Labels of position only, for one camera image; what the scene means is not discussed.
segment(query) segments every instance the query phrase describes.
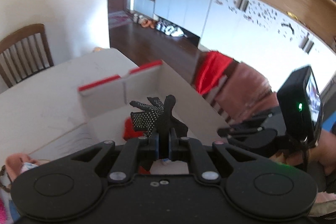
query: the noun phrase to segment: black glove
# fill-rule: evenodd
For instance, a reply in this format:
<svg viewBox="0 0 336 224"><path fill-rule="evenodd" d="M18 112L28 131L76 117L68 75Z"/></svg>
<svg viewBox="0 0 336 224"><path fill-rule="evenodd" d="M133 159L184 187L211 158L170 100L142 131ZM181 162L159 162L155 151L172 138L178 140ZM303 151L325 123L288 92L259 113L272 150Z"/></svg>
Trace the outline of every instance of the black glove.
<svg viewBox="0 0 336 224"><path fill-rule="evenodd" d="M179 138L187 136L188 127L172 115L176 103L173 95L168 95L164 104L158 97L147 97L147 99L152 105L137 101L130 102L131 106L143 110L142 112L131 112L134 131L144 131L144 135L150 137L154 128L161 135L166 135L170 128L175 128Z"/></svg>

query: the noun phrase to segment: floor mat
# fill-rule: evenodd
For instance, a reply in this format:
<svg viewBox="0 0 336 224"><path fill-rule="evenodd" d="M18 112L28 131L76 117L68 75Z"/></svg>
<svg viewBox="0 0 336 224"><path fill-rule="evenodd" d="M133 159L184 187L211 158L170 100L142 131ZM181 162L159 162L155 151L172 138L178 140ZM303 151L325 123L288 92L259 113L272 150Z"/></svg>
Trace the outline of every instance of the floor mat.
<svg viewBox="0 0 336 224"><path fill-rule="evenodd" d="M125 11L109 13L109 28L115 28L132 23L131 16Z"/></svg>

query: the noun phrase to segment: hand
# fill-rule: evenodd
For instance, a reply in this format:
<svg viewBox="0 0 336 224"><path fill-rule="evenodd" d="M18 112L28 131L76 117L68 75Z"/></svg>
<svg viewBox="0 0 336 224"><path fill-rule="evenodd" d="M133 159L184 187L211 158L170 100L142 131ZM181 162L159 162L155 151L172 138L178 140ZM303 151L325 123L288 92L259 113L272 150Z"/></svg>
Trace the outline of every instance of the hand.
<svg viewBox="0 0 336 224"><path fill-rule="evenodd" d="M318 161L324 166L326 175L330 175L336 169L336 135L322 129L318 146L309 149L309 162ZM289 155L283 161L288 165L299 165L303 162L302 153L296 152Z"/></svg>

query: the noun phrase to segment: cardboard box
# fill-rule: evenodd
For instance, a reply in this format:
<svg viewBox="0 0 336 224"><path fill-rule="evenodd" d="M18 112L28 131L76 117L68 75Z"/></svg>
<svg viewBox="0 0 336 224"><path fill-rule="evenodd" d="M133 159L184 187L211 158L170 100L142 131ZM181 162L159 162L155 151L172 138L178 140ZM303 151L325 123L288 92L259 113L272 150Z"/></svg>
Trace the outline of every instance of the cardboard box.
<svg viewBox="0 0 336 224"><path fill-rule="evenodd" d="M162 61L131 70L123 78L115 75L81 86L78 91L90 133L99 141L113 140L117 145L124 144L125 120L131 112L141 111L130 106L129 102L136 100L149 104L147 97L159 97L164 102L170 94L176 98L173 115L188 126L189 137L199 139L204 145L211 145L221 140L217 129L228 127L225 119ZM170 166L169 172L186 172L185 163L174 164L178 168Z"/></svg>

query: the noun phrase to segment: table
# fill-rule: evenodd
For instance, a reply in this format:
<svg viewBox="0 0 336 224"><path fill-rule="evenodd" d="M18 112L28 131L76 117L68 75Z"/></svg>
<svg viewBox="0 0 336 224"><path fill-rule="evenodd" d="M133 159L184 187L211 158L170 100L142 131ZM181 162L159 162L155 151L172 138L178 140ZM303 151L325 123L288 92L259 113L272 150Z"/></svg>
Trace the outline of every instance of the table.
<svg viewBox="0 0 336 224"><path fill-rule="evenodd" d="M93 52L38 73L0 94L0 162L32 153L85 122L77 87L137 67L116 49Z"/></svg>

